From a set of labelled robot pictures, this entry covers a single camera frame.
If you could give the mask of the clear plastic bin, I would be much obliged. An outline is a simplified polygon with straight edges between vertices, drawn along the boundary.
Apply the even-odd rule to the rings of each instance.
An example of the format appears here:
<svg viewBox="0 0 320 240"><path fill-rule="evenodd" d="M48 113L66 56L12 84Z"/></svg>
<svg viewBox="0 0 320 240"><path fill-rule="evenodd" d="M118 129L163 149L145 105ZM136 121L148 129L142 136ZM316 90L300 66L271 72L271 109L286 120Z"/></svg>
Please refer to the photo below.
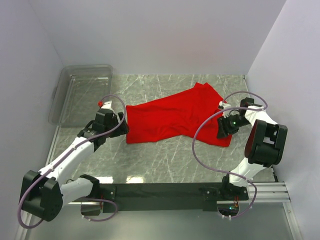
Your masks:
<svg viewBox="0 0 320 240"><path fill-rule="evenodd" d="M98 101L111 93L111 65L69 65L62 69L48 122L79 128L95 118Z"/></svg>

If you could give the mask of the red t shirt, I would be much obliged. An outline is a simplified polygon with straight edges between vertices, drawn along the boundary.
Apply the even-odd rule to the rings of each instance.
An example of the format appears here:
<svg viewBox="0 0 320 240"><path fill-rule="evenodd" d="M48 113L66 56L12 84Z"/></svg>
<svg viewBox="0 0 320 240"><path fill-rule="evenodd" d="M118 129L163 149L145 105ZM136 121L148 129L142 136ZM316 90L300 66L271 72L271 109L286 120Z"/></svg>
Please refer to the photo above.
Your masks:
<svg viewBox="0 0 320 240"><path fill-rule="evenodd" d="M232 136L217 139L218 121L211 119L199 133L197 129L218 112L222 97L208 83L150 102L127 105L127 144L158 142L176 136L196 137L208 145L228 147Z"/></svg>

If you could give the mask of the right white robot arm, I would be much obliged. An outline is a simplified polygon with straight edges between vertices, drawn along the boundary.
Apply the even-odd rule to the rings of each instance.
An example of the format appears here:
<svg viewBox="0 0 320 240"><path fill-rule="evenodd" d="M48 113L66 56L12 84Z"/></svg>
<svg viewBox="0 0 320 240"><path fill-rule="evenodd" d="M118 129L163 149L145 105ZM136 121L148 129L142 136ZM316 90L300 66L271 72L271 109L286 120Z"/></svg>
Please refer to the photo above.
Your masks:
<svg viewBox="0 0 320 240"><path fill-rule="evenodd" d="M230 137L246 125L251 125L252 129L245 145L244 159L223 177L219 187L221 197L226 200L240 195L248 184L247 179L251 180L260 171L279 164L288 133L288 128L272 120L253 98L241 100L238 114L231 114L230 107L228 103L219 103L220 110L228 110L217 119L217 138Z"/></svg>

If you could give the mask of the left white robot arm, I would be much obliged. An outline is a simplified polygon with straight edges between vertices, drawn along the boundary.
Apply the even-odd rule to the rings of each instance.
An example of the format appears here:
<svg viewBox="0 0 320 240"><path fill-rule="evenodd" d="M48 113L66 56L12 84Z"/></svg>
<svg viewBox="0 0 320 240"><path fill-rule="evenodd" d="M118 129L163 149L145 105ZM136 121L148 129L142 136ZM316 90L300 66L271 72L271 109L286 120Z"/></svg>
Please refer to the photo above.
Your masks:
<svg viewBox="0 0 320 240"><path fill-rule="evenodd" d="M83 174L67 183L68 175L96 152L107 138L126 135L128 132L125 112L99 109L95 119L77 134L62 154L39 171L30 170L24 175L17 211L19 224L28 227L22 221L21 211L50 222L65 205L77 199L102 201L100 181L97 178Z"/></svg>

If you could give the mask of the black base beam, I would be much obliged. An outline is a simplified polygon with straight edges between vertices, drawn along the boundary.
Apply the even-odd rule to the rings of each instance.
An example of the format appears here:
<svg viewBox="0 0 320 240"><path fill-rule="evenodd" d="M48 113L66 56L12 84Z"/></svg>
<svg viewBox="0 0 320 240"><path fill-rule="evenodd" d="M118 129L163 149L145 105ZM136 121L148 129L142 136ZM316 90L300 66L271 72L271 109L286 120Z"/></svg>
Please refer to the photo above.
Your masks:
<svg viewBox="0 0 320 240"><path fill-rule="evenodd" d="M216 212L218 202L247 201L245 187L227 190L220 182L100 184L99 199L119 211L203 210Z"/></svg>

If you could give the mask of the aluminium rail frame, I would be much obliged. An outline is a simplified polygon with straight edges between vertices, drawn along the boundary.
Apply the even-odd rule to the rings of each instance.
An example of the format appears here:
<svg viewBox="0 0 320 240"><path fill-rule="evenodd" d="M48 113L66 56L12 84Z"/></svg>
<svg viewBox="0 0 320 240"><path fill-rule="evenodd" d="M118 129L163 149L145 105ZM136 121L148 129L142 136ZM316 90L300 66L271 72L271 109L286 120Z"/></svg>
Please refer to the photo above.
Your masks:
<svg viewBox="0 0 320 240"><path fill-rule="evenodd" d="M224 177L229 174L229 171L224 173ZM280 182L260 182L260 183L253 183L251 180L247 179L248 182L247 186L245 187L248 193L248 200L250 203L254 203L256 201L272 201L272 202L281 202L281 201L288 201L289 194L287 189L283 183ZM217 210L218 205L226 204L226 203L233 203L235 208L238 207L239 202L245 200L234 200L233 202L230 201L219 201L217 203ZM70 203L80 203L82 206L97 206L102 213L109 213L111 217L115 216L118 210L118 206L115 202L107 199L102 199L100 202L92 201L89 198L79 198L74 200Z"/></svg>

